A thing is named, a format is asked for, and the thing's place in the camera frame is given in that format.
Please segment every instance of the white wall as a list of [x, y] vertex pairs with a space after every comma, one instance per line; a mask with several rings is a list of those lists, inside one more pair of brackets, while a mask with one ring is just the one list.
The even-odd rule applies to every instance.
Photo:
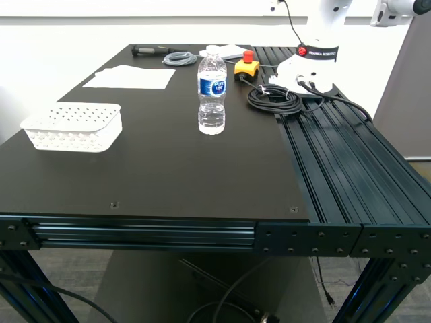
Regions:
[[[288, 0], [293, 17], [307, 17], [320, 0]], [[270, 11], [271, 0], [1, 0], [3, 17], [170, 17], [170, 16], [265, 16], [284, 15], [278, 3]], [[357, 0], [349, 8], [350, 17], [370, 17], [377, 0]]]
[[[29, 113], [61, 98], [130, 43], [297, 45], [287, 21], [265, 26], [218, 24], [213, 19], [214, 25], [160, 24], [163, 20], [151, 20], [156, 25], [97, 25], [96, 20], [74, 26], [0, 26], [0, 143], [19, 130]], [[408, 27], [345, 26], [336, 84], [371, 115]], [[304, 28], [296, 26], [299, 34], [305, 33]]]

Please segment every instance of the bottle label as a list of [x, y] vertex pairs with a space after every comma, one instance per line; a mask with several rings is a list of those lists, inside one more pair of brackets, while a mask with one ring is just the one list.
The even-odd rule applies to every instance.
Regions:
[[200, 90], [204, 96], [220, 96], [226, 93], [226, 79], [200, 79]]

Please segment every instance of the wire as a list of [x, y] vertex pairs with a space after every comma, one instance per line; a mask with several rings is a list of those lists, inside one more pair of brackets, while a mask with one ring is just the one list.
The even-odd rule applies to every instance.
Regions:
[[[203, 310], [204, 308], [207, 308], [208, 306], [212, 306], [212, 305], [217, 305], [218, 301], [213, 301], [211, 303], [205, 304], [203, 306], [201, 306], [200, 308], [198, 308], [197, 310], [195, 310], [187, 319], [186, 323], [191, 323], [192, 319], [195, 317], [196, 314], [198, 314], [201, 310]], [[223, 303], [223, 305], [227, 305], [227, 306], [232, 306], [233, 308], [236, 308], [237, 310], [241, 311], [243, 314], [245, 314], [247, 316], [247, 318], [250, 319], [250, 321], [252, 323], [256, 323], [256, 320], [244, 309], [240, 308], [239, 306], [232, 304], [232, 303]]]
[[193, 64], [196, 60], [197, 56], [191, 52], [172, 52], [167, 54], [162, 62], [166, 65], [181, 66]]
[[303, 44], [301, 38], [299, 37], [298, 33], [296, 32], [295, 28], [294, 28], [294, 24], [292, 22], [292, 17], [290, 16], [290, 10], [289, 10], [289, 5], [288, 5], [288, 0], [280, 0], [283, 1], [284, 4], [286, 5], [286, 8], [288, 8], [288, 15], [289, 15], [289, 21], [290, 21], [290, 27], [292, 27], [292, 30], [294, 31], [296, 37], [298, 37], [299, 43]]
[[88, 299], [86, 299], [86, 298], [84, 298], [78, 294], [72, 293], [71, 291], [67, 291], [67, 290], [62, 289], [60, 287], [56, 287], [56, 286], [53, 286], [53, 285], [48, 284], [48, 283], [42, 283], [40, 281], [33, 281], [31, 279], [22, 279], [22, 278], [18, 278], [18, 277], [11, 276], [11, 275], [5, 275], [5, 274], [0, 274], [0, 281], [12, 281], [12, 282], [14, 282], [16, 284], [20, 284], [20, 285], [29, 285], [29, 286], [46, 288], [46, 289], [49, 289], [51, 291], [56, 291], [57, 293], [70, 296], [72, 298], [76, 298], [76, 299], [90, 305], [91, 307], [93, 307], [95, 310], [100, 312], [105, 318], [107, 318], [111, 323], [118, 323], [111, 315], [109, 315], [109, 313], [107, 313], [103, 308], [101, 308], [97, 304], [93, 303], [92, 301], [90, 301], [90, 300], [88, 300]]
[[272, 258], [266, 258], [264, 261], [260, 262], [256, 266], [254, 266], [252, 269], [247, 271], [243, 276], [238, 278], [235, 283], [232, 284], [232, 286], [229, 287], [229, 289], [225, 292], [222, 299], [220, 300], [219, 304], [217, 305], [217, 308], [215, 309], [214, 315], [213, 315], [213, 323], [217, 323], [217, 317], [220, 312], [220, 309], [223, 306], [224, 301], [226, 298], [228, 298], [229, 294], [235, 289], [236, 286], [242, 283], [243, 280], [245, 280], [251, 273], [255, 272], [257, 269], [261, 268], [264, 264], [269, 262]]
[[[297, 114], [302, 111], [302, 99], [297, 93], [275, 84], [263, 84], [261, 88], [258, 88], [242, 77], [240, 80], [253, 87], [247, 96], [247, 100], [252, 107], [265, 112], [283, 115]], [[269, 100], [264, 100], [265, 97], [277, 98], [281, 101], [270, 102]]]
[[319, 257], [316, 257], [316, 260], [317, 260], [317, 268], [319, 269], [319, 276], [320, 276], [320, 278], [321, 278], [321, 285], [322, 285], [323, 291], [325, 292], [326, 300], [328, 301], [328, 304], [329, 304], [331, 307], [335, 307], [335, 305], [336, 305], [336, 304], [335, 304], [335, 301], [334, 301], [334, 299], [331, 297], [331, 295], [328, 293], [328, 291], [326, 290], [325, 283], [323, 282], [322, 269], [321, 269], [321, 262], [319, 261]]
[[315, 87], [311, 88], [311, 87], [307, 86], [304, 81], [300, 81], [300, 82], [298, 82], [298, 84], [301, 85], [304, 89], [306, 89], [310, 93], [316, 94], [316, 95], [321, 96], [323, 98], [326, 98], [328, 100], [340, 101], [340, 102], [349, 104], [349, 105], [353, 106], [354, 108], [357, 108], [366, 117], [366, 120], [372, 123], [371, 115], [363, 107], [361, 107], [359, 104], [352, 102], [350, 100], [344, 99], [344, 98], [340, 98], [338, 96], [328, 96], [324, 93], [317, 91], [315, 89]]

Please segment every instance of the basket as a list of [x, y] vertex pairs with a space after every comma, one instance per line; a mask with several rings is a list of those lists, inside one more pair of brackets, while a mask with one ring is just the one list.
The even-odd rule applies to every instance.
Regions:
[[21, 122], [39, 150], [100, 153], [123, 127], [118, 104], [58, 102]]

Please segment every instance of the metal bracket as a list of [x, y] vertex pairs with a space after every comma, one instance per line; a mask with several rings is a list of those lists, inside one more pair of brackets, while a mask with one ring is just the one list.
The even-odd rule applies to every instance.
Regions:
[[0, 217], [0, 251], [39, 249], [38, 238], [25, 219]]
[[392, 277], [422, 283], [431, 274], [431, 227], [365, 225], [350, 256], [395, 259]]
[[284, 256], [346, 257], [361, 229], [361, 225], [259, 222], [254, 251]]

